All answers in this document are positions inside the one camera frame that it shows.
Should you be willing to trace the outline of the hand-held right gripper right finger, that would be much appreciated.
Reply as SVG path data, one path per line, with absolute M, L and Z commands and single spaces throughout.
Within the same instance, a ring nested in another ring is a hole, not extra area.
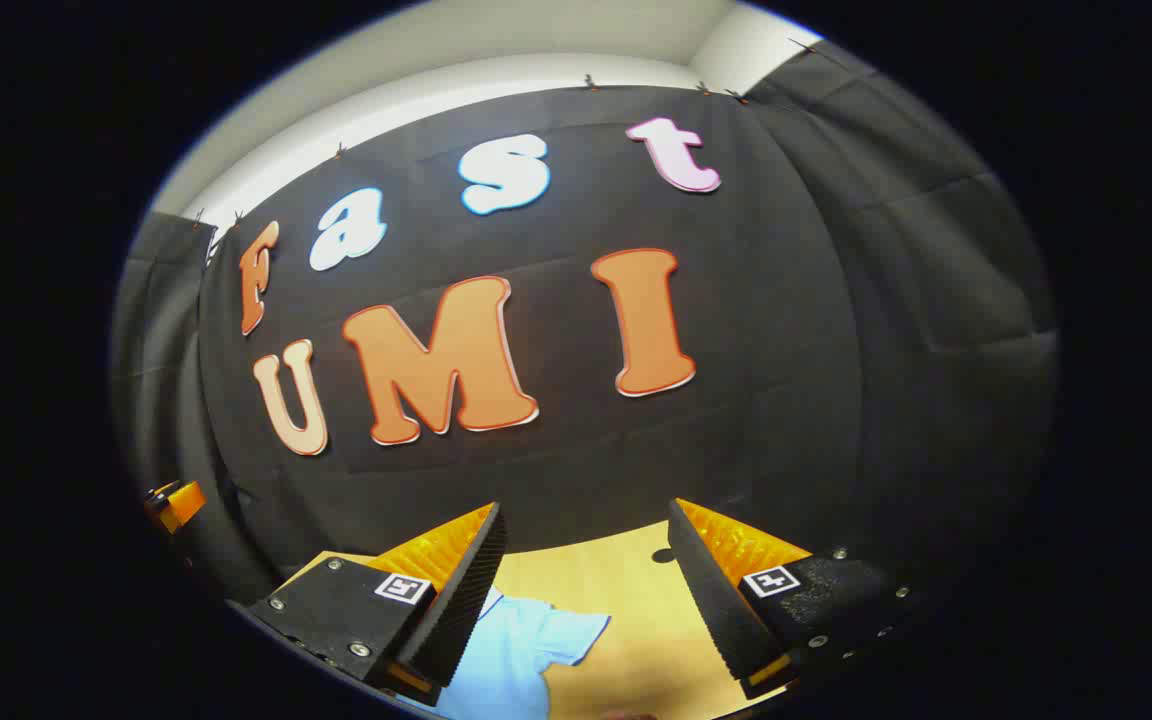
M 710 639 L 748 700 L 814 691 L 914 624 L 909 583 L 861 559 L 818 555 L 673 498 L 667 539 Z

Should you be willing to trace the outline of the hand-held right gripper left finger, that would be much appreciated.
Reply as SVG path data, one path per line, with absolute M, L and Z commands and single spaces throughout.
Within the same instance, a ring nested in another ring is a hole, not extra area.
M 324 552 L 253 602 L 232 602 L 262 637 L 367 694 L 433 706 L 465 655 L 507 544 L 498 502 L 374 559 Z

